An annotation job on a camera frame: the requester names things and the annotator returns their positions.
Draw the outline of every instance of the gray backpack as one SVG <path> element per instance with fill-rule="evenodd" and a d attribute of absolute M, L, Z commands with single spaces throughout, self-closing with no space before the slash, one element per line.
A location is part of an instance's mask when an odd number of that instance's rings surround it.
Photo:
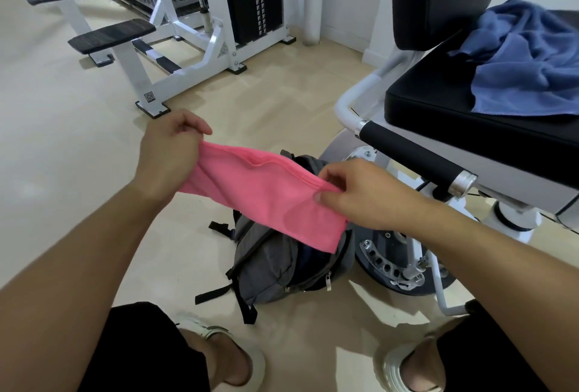
<path fill-rule="evenodd" d="M 282 151 L 309 172 L 318 175 L 326 165 L 312 156 L 294 156 Z M 235 261 L 226 273 L 231 284 L 196 296 L 195 304 L 210 301 L 233 289 L 243 322 L 254 324 L 257 303 L 268 303 L 299 291 L 325 287 L 342 276 L 354 263 L 354 236 L 346 229 L 335 254 L 322 252 L 233 211 L 235 228 L 211 222 L 209 228 L 235 241 Z"/>

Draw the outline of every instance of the bench leg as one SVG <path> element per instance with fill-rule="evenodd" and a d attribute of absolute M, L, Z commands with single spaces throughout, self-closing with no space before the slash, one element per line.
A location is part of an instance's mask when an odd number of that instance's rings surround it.
<path fill-rule="evenodd" d="M 74 0 L 57 1 L 56 4 L 78 36 L 92 31 Z M 97 67 L 106 66 L 114 61 L 110 49 L 93 52 L 92 54 L 89 54 L 89 56 Z"/>
<path fill-rule="evenodd" d="M 163 104 L 163 101 L 167 99 L 165 98 L 166 95 L 159 89 L 158 83 L 157 86 L 151 83 L 133 43 L 123 43 L 114 46 L 112 50 L 139 98 L 139 101 L 135 103 L 137 107 L 150 118 L 159 118 L 170 112 L 171 109 Z"/>

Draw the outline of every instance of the qr code sticker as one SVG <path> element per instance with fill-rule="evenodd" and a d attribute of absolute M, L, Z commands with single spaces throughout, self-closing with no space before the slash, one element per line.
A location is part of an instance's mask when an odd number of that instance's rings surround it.
<path fill-rule="evenodd" d="M 145 100 L 147 100 L 147 103 L 155 101 L 155 95 L 153 95 L 153 92 L 147 92 L 145 94 Z"/>

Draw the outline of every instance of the hand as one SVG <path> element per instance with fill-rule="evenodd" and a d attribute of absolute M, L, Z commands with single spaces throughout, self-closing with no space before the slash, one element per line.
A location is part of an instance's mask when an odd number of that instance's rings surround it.
<path fill-rule="evenodd" d="M 169 203 L 199 159 L 199 143 L 213 130 L 188 110 L 176 110 L 150 121 L 131 182 L 143 195 Z"/>
<path fill-rule="evenodd" d="M 434 202 L 363 159 L 326 165 L 319 177 L 344 191 L 321 192 L 320 203 L 370 229 L 410 235 L 421 213 Z"/>

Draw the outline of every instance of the blue towel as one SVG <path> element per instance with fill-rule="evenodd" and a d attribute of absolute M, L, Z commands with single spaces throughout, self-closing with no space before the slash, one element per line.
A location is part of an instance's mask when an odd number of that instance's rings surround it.
<path fill-rule="evenodd" d="M 535 117 L 579 115 L 579 31 L 523 0 L 489 8 L 455 56 L 482 63 L 473 112 Z"/>

